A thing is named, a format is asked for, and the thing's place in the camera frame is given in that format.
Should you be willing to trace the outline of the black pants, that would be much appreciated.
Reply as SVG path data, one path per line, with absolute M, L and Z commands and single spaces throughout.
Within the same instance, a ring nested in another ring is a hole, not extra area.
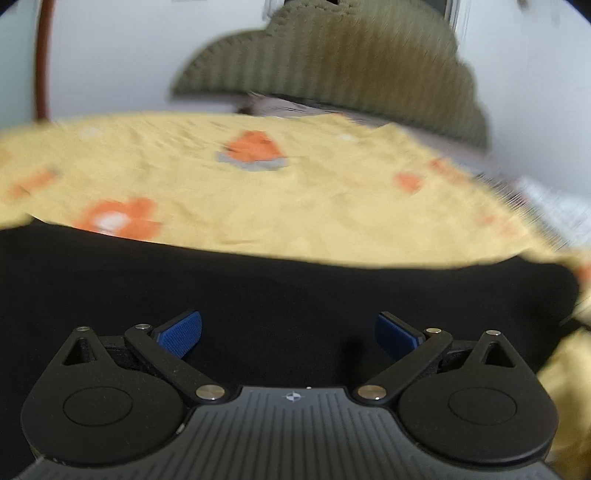
M 520 257 L 452 270 L 356 269 L 197 251 L 33 221 L 1 234 L 1 475 L 32 461 L 20 410 L 71 331 L 118 335 L 190 309 L 187 362 L 226 386 L 353 388 L 389 363 L 388 311 L 459 340 L 505 334 L 533 370 L 565 336 L 574 274 Z

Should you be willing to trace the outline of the yellow carrot print bedsheet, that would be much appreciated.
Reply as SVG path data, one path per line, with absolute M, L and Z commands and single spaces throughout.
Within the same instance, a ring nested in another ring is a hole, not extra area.
M 396 125 L 337 114 L 90 117 L 4 131 L 1 224 L 358 266 L 457 267 L 522 254 L 575 272 L 590 250 Z

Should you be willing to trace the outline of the olive padded headboard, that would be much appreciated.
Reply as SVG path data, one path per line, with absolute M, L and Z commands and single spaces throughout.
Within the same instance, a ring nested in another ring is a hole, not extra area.
M 423 1 L 290 1 L 260 30 L 197 51 L 176 98 L 257 93 L 341 107 L 489 146 L 487 119 L 454 31 Z

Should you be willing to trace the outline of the striped mattress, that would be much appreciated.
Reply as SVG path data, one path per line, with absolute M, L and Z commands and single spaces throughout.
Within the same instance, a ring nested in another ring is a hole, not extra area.
M 256 117 L 304 117 L 319 116 L 325 114 L 338 114 L 345 116 L 356 124 L 370 128 L 379 128 L 386 125 L 394 125 L 410 133 L 411 129 L 399 123 L 373 116 L 366 113 L 360 113 L 353 110 L 346 110 L 340 107 L 322 105 L 315 102 L 300 102 L 290 98 L 267 96 L 259 93 L 249 93 L 242 103 L 238 104 L 235 112 L 238 114 L 256 116 Z

